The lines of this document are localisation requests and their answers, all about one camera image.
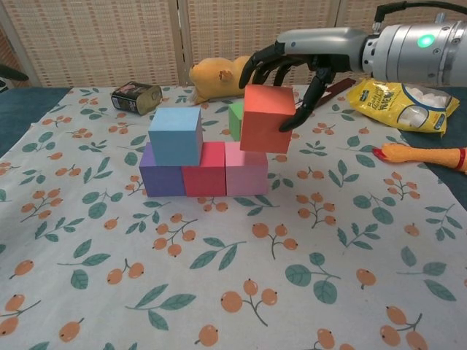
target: metal tin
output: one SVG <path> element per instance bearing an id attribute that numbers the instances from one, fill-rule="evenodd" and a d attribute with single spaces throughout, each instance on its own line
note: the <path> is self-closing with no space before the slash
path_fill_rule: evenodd
<path id="1" fill-rule="evenodd" d="M 112 103 L 116 109 L 140 115 L 154 110 L 161 99 L 160 86 L 140 82 L 127 82 L 112 93 Z"/>

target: rubber chicken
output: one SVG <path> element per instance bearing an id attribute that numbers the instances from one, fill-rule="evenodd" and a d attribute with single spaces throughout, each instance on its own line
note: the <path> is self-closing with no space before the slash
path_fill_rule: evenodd
<path id="1" fill-rule="evenodd" d="M 402 163 L 410 160 L 439 164 L 456 169 L 467 175 L 466 148 L 422 149 L 405 144 L 383 144 L 373 148 L 373 154 L 380 160 Z"/>

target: wooden block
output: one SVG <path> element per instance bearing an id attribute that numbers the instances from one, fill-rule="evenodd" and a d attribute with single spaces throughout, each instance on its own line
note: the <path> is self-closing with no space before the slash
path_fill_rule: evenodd
<path id="1" fill-rule="evenodd" d="M 288 87 L 247 85 L 240 149 L 287 153 L 292 131 L 279 132 L 281 124 L 295 114 L 293 91 Z"/>
<path id="2" fill-rule="evenodd" d="M 263 195 L 268 192 L 268 158 L 265 152 L 240 150 L 240 142 L 225 143 L 227 195 Z"/>
<path id="3" fill-rule="evenodd" d="M 225 144 L 204 142 L 199 166 L 183 166 L 185 192 L 189 197 L 225 195 Z"/>
<path id="4" fill-rule="evenodd" d="M 153 147 L 146 143 L 139 172 L 148 197 L 185 195 L 181 166 L 158 166 L 153 156 Z"/>
<path id="5" fill-rule="evenodd" d="M 240 130 L 242 129 L 243 102 L 228 105 L 228 128 L 232 139 L 240 141 Z"/>
<path id="6" fill-rule="evenodd" d="M 203 146 L 201 108 L 157 108 L 149 137 L 158 166 L 198 166 Z"/>

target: orange cube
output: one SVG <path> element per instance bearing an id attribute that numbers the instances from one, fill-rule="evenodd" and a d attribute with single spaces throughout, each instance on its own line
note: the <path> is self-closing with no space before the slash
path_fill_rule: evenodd
<path id="1" fill-rule="evenodd" d="M 288 87 L 247 85 L 240 149 L 242 151 L 287 153 L 292 131 L 279 127 L 295 114 L 293 91 Z"/>

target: purple cube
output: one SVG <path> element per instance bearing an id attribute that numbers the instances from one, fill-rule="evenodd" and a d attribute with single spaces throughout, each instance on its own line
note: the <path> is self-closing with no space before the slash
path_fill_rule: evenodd
<path id="1" fill-rule="evenodd" d="M 148 197 L 185 195 L 182 167 L 157 166 L 150 142 L 147 142 L 144 148 L 139 162 L 139 172 Z"/>

